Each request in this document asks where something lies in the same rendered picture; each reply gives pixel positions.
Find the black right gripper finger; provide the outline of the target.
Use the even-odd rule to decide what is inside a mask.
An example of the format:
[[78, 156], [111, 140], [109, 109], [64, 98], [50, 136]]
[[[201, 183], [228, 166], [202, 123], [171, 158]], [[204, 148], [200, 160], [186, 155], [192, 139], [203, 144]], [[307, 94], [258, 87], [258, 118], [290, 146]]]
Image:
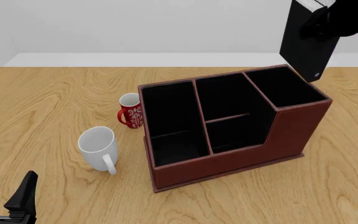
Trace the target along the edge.
[[322, 7], [317, 9], [315, 12], [312, 12], [311, 17], [300, 27], [300, 39], [327, 41], [331, 38], [328, 28], [329, 10], [328, 7]]

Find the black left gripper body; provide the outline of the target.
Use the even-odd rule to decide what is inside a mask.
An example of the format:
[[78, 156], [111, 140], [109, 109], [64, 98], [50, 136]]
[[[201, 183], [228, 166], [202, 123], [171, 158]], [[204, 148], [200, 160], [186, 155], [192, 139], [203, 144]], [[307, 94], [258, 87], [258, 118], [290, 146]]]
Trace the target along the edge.
[[0, 216], [0, 224], [35, 224], [36, 218], [25, 212], [11, 212], [8, 216]]

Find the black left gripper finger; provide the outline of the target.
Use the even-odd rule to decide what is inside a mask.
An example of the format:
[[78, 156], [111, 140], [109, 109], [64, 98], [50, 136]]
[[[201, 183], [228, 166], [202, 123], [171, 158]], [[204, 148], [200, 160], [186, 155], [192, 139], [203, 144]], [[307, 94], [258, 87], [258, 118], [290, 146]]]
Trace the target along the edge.
[[19, 188], [5, 203], [4, 208], [12, 212], [35, 213], [35, 190], [38, 175], [34, 171], [28, 171]]

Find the black book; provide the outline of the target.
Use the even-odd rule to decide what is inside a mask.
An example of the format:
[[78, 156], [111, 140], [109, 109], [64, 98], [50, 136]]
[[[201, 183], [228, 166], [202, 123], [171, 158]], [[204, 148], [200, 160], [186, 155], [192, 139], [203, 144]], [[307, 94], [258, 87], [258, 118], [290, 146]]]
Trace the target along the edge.
[[291, 0], [280, 55], [307, 82], [319, 80], [337, 46], [339, 37], [308, 36], [301, 30], [315, 15], [336, 0]]

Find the red-brown desk caddy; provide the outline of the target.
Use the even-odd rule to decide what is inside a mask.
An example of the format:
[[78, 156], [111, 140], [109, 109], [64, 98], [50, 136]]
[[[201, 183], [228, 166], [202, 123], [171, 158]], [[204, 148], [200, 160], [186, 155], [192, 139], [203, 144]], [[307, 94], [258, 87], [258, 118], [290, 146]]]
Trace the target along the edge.
[[333, 102], [288, 65], [138, 91], [154, 192], [303, 156]]

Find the white mug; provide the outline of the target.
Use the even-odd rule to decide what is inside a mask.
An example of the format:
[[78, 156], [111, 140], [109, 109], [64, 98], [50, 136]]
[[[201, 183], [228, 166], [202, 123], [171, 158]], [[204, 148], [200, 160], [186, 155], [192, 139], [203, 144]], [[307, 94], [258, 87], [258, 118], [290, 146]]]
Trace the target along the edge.
[[85, 161], [98, 171], [117, 173], [115, 168], [118, 150], [114, 132], [106, 126], [95, 126], [86, 130], [78, 139], [78, 148]]

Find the red patterned mug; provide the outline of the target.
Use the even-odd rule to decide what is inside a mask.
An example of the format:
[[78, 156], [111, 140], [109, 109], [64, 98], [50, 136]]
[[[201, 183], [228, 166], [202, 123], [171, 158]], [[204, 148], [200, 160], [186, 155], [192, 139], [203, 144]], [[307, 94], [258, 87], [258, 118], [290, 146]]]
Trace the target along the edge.
[[117, 114], [120, 123], [129, 128], [140, 128], [143, 125], [142, 107], [137, 93], [127, 93], [119, 99], [121, 110]]

